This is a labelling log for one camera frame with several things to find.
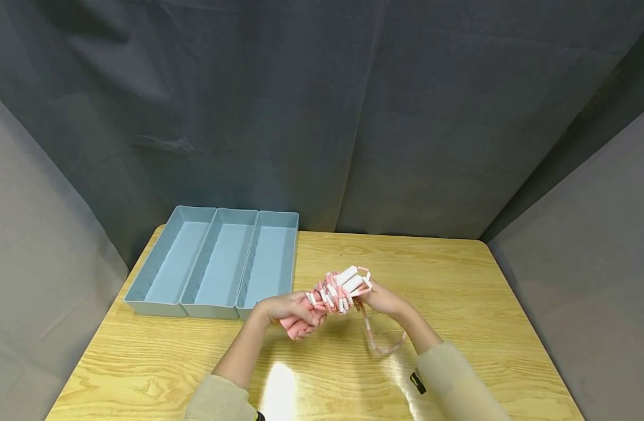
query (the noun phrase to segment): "blue plastic tray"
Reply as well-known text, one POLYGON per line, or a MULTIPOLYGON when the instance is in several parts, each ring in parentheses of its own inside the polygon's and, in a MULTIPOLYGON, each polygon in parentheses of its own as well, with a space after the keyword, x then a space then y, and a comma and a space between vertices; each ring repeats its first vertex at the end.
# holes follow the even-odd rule
POLYGON ((181 305, 192 318, 238 318, 237 292, 257 213, 224 208, 216 212, 181 297, 181 305))
POLYGON ((260 211, 237 294, 245 320, 257 302, 294 287, 298 213, 260 211))
POLYGON ((175 208, 125 296, 137 313, 186 316, 181 293, 215 214, 216 208, 175 208))

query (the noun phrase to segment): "wooden table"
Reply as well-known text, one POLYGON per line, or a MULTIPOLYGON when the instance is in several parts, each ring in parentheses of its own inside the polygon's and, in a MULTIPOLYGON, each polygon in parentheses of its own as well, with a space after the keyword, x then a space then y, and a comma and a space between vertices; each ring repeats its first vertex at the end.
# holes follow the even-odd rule
MULTIPOLYGON (((78 362, 49 421, 181 420, 199 382, 220 359, 239 320, 136 315, 123 297, 161 232, 146 246, 78 362)), ((295 288, 351 264, 413 302, 452 341, 514 420, 583 420, 485 244, 300 232, 295 288)), ((399 328, 371 313, 376 340, 399 328)), ((406 342, 379 358, 367 348, 361 314, 329 318, 305 341, 270 329, 250 402, 270 421, 442 420, 429 394, 409 381, 415 352, 406 342)))

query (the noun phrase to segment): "beige sleeve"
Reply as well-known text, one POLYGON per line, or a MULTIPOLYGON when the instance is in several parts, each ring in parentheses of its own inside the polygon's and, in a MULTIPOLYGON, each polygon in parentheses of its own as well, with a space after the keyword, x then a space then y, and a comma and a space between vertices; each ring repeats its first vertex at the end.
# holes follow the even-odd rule
POLYGON ((452 344, 444 342, 419 355, 418 377, 429 393, 438 396, 450 420, 511 421, 464 355, 452 344))
POLYGON ((184 421, 254 421, 256 410, 249 394, 224 377, 208 375, 186 409, 184 421))

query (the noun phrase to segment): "person's right hand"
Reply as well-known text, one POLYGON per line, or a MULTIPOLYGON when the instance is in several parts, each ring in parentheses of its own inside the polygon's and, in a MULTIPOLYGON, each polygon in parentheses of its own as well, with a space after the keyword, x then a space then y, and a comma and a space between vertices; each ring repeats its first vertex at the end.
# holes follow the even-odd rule
POLYGON ((375 282, 375 280, 371 279, 371 283, 373 284, 373 291, 358 297, 362 303, 391 318, 397 316, 408 306, 406 300, 375 282))

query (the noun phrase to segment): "pink jump rope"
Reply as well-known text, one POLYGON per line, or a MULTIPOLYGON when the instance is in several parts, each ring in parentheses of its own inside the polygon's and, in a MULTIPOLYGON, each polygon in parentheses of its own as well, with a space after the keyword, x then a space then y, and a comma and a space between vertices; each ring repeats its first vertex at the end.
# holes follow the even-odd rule
MULTIPOLYGON (((357 310, 363 314, 371 347, 381 355, 389 355, 403 344, 403 341, 406 339, 406 331, 401 335, 401 340, 391 348, 383 349, 376 346, 366 310, 360 301, 354 301, 354 298, 371 291, 373 291, 371 272, 366 267, 350 266, 340 273, 326 272, 325 280, 317 283, 317 287, 312 291, 305 293, 305 297, 301 298, 299 304, 311 310, 314 317, 320 320, 325 314, 338 313, 344 315, 347 314, 350 307, 357 307, 357 310)), ((296 316, 281 319, 280 323, 292 340, 297 337, 302 337, 305 333, 312 332, 314 329, 313 325, 296 316)))

